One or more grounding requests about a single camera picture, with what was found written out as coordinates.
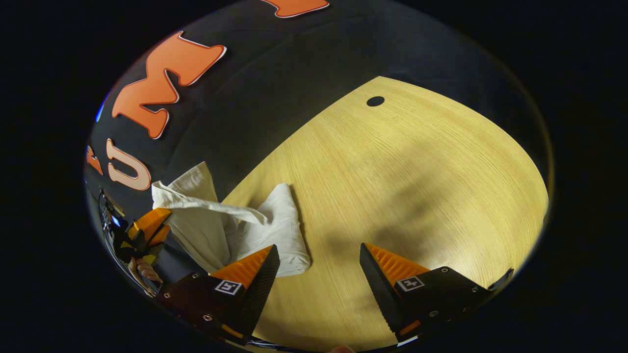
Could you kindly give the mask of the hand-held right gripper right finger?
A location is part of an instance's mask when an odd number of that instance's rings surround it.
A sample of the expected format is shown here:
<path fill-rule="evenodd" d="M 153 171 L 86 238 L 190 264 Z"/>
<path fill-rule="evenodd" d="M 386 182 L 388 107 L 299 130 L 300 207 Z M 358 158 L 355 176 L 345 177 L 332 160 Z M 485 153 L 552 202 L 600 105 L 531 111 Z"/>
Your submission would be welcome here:
<path fill-rule="evenodd" d="M 493 295 L 451 267 L 429 270 L 369 243 L 361 244 L 360 266 L 398 342 L 442 330 Z"/>

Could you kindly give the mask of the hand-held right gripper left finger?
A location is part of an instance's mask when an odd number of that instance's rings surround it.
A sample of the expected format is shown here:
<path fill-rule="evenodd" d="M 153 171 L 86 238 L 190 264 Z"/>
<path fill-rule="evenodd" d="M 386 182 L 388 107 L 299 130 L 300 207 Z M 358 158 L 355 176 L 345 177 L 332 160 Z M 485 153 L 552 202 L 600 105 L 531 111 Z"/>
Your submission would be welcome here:
<path fill-rule="evenodd" d="M 276 244 L 215 273 L 190 273 L 167 284 L 156 302 L 202 335 L 245 346 L 253 335 L 280 267 Z"/>

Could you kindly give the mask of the white jeans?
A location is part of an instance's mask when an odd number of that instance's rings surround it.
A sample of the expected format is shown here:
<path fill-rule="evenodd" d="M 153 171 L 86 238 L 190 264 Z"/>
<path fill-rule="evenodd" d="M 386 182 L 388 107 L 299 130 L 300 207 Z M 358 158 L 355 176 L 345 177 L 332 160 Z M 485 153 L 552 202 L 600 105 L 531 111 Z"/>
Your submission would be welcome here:
<path fill-rule="evenodd" d="M 213 179 L 202 162 L 164 185 L 151 185 L 153 208 L 171 211 L 166 219 L 176 243 L 200 268 L 215 273 L 256 251 L 275 245 L 277 277 L 303 274 L 311 259 L 301 234 L 291 189 L 280 183 L 258 208 L 217 199 Z"/>

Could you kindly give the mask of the black backdrop cloth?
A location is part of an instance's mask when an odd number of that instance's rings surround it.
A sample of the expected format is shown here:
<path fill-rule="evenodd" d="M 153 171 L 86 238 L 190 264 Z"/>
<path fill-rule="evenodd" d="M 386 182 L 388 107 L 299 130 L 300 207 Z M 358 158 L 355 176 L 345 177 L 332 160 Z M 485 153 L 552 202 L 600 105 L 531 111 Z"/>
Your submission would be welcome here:
<path fill-rule="evenodd" d="M 202 162 L 221 203 L 258 208 L 286 183 L 311 266 L 284 284 L 356 280 L 371 243 L 492 289 L 527 265 L 550 203 L 518 80 L 392 0 L 242 0 L 196 20 L 123 74 L 87 150 L 87 191 L 130 223 L 154 182 Z M 171 230 L 151 266 L 163 283 L 207 273 Z"/>

